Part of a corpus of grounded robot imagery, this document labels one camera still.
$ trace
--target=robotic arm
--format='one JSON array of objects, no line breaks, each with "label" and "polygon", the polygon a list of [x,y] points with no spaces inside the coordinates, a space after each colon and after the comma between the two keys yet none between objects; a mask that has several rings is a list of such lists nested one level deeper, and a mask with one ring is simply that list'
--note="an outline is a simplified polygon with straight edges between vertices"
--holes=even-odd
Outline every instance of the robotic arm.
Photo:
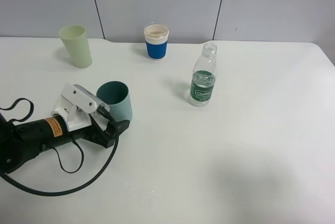
[{"label": "robotic arm", "polygon": [[[12,107],[5,110],[13,109],[20,100],[27,99],[18,99]],[[30,113],[22,120],[12,119],[7,122],[0,114],[0,176],[8,182],[12,179],[5,174],[17,170],[41,152],[77,139],[85,139],[105,148],[114,146],[108,159],[110,161],[116,150],[118,136],[130,124],[129,120],[115,122],[109,113],[109,106],[77,84],[67,84],[64,87],[52,117],[15,126],[13,121],[25,121],[31,116],[34,105],[32,102],[30,104]]]}]

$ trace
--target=water bottle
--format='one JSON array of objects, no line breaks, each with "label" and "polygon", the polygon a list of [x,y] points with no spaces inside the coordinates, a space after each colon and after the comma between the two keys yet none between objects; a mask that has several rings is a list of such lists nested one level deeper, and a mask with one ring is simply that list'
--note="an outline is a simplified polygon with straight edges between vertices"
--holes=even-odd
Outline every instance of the water bottle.
[{"label": "water bottle", "polygon": [[214,43],[206,43],[203,54],[193,68],[191,94],[189,103],[194,106],[205,106],[209,103],[218,73],[216,68],[216,51]]}]

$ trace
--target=black strap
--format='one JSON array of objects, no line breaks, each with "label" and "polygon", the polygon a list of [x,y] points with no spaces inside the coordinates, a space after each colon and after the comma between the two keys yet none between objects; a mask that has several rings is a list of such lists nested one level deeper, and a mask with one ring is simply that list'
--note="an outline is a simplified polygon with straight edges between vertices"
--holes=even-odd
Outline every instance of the black strap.
[{"label": "black strap", "polygon": [[30,100],[28,100],[28,99],[26,99],[26,98],[23,98],[23,97],[18,98],[17,100],[15,100],[15,102],[14,102],[14,103],[12,104],[12,106],[10,106],[9,108],[5,108],[5,109],[3,109],[3,108],[0,107],[0,110],[13,110],[13,109],[15,108],[15,106],[16,106],[20,101],[23,101],[23,100],[28,101],[28,102],[30,103],[30,110],[29,110],[27,116],[24,117],[24,118],[22,118],[22,119],[15,119],[15,118],[13,118],[13,119],[11,119],[10,121],[8,121],[8,124],[11,125],[13,122],[24,122],[24,121],[26,121],[28,118],[31,117],[32,113],[34,112],[34,104],[32,103],[32,101],[30,101]]},{"label": "black strap", "polygon": [[75,170],[74,172],[68,172],[67,170],[65,170],[64,167],[63,167],[63,165],[62,165],[61,158],[59,157],[59,153],[58,153],[58,151],[56,150],[56,148],[55,148],[55,147],[52,147],[52,146],[50,146],[50,145],[47,145],[48,148],[54,150],[54,151],[57,153],[57,156],[58,156],[58,160],[59,160],[59,164],[60,164],[60,166],[61,166],[61,169],[62,169],[63,171],[65,171],[66,173],[76,173],[76,172],[78,172],[78,171],[80,170],[80,168],[82,168],[82,165],[83,165],[83,163],[84,163],[84,152],[83,152],[83,150],[81,149],[81,147],[79,146],[79,144],[78,144],[77,142],[75,142],[75,140],[72,140],[72,143],[74,143],[74,145],[75,145],[76,147],[78,147],[78,149],[80,150],[80,152],[81,152],[81,154],[82,154],[82,160],[81,160],[81,162],[80,162],[80,165],[79,165],[78,169]]}]

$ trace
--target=light green cup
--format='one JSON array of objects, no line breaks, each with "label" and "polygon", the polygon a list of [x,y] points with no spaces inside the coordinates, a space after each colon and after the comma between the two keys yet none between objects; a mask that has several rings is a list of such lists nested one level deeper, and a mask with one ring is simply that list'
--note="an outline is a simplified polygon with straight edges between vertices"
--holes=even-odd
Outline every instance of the light green cup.
[{"label": "light green cup", "polygon": [[83,26],[66,26],[59,31],[58,35],[62,39],[76,67],[83,69],[92,64],[90,48]]}]

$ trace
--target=white table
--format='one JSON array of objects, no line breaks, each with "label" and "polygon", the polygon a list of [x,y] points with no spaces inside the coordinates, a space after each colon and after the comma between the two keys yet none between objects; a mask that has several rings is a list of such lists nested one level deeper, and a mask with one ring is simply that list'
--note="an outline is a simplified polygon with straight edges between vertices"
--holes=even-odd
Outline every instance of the white table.
[{"label": "white table", "polygon": [[[0,180],[0,223],[335,222],[335,68],[311,43],[218,46],[212,101],[185,100],[202,44],[169,44],[162,61],[144,44],[90,39],[93,65],[77,69],[59,39],[0,39],[0,107],[35,103],[48,117],[66,82],[95,93],[111,80],[130,88],[133,120],[106,172],[68,196],[40,197]],[[27,111],[22,103],[7,118]],[[47,151],[12,173],[34,189],[61,191],[89,180],[111,149],[85,140],[82,169],[61,171]],[[72,144],[58,148],[75,169]]]}]

